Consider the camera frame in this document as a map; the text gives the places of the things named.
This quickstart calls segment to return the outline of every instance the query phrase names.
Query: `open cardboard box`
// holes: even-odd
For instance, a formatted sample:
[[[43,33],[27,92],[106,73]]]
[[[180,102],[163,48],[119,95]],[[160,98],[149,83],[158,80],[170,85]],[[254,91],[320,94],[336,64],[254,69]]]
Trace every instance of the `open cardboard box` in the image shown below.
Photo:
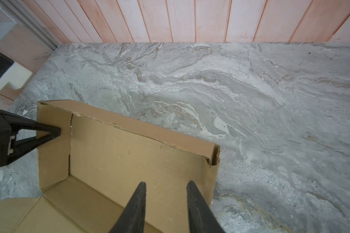
[[[39,102],[37,121],[61,128],[38,148],[43,196],[1,201],[0,233],[107,233],[141,181],[145,232],[189,231],[189,180],[211,203],[219,166],[212,142],[73,100]]]

